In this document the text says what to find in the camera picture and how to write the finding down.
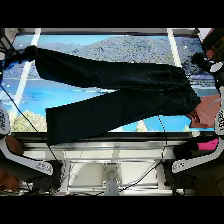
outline mountain image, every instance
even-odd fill
[[[177,37],[176,44],[183,69],[189,75],[196,68],[191,63],[191,56],[196,52],[202,51],[201,45],[197,38],[186,37]],[[16,49],[22,49],[29,45],[30,42],[26,41],[20,41],[19,44],[14,43]],[[59,42],[41,43],[39,41],[38,47],[99,61],[174,65],[167,37],[112,36],[89,45]],[[23,66],[23,64],[15,65],[13,69],[5,71],[5,77],[19,78],[22,74]],[[35,63],[32,63],[29,79],[39,78]],[[196,71],[190,80],[195,85],[214,85],[213,77],[210,74],[202,73],[200,70]]]

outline ocean image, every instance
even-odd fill
[[[23,49],[31,44],[33,36],[17,36],[13,45]],[[203,52],[198,38],[175,37],[178,53],[186,75],[195,69],[191,64],[191,56]],[[41,35],[38,47],[59,51],[88,59],[108,62],[129,63],[162,63],[174,65],[169,39],[166,36],[118,36],[118,35]],[[4,72],[2,85],[12,98],[15,97],[22,75],[24,64]],[[214,79],[208,73],[195,72],[190,82],[198,96],[217,94]],[[55,106],[75,103],[91,97],[107,94],[113,90],[99,88],[78,88],[39,77],[35,63],[32,63],[28,80],[19,105],[20,110],[32,121],[39,131],[46,131],[45,109]],[[0,91],[0,99],[5,108],[10,111],[12,103],[7,95]],[[166,131],[193,131],[189,129],[190,120],[185,116],[160,116]],[[18,116],[14,122],[13,131],[34,131],[29,125],[24,125],[24,118]],[[214,129],[197,129],[211,131]],[[158,117],[125,125],[113,131],[118,132],[153,132],[164,131]]]

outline black pants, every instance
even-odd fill
[[[50,145],[97,136],[155,115],[185,115],[200,103],[184,70],[178,67],[94,61],[40,48],[36,52],[36,68],[43,79],[117,89],[46,109]]]

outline pants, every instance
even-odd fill
[[[94,61],[40,48],[35,63],[43,79],[117,90],[47,108],[49,145],[101,135],[155,115],[185,115],[200,103],[184,70],[171,65]]]

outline brown cloth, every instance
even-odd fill
[[[201,97],[201,103],[186,116],[191,119],[190,128],[214,128],[215,117],[221,102],[219,94]]]
[[[8,148],[20,155],[23,154],[22,145],[12,136],[6,137],[6,144]],[[20,187],[20,181],[9,174],[7,171],[0,169],[0,191],[12,190],[16,191]]]

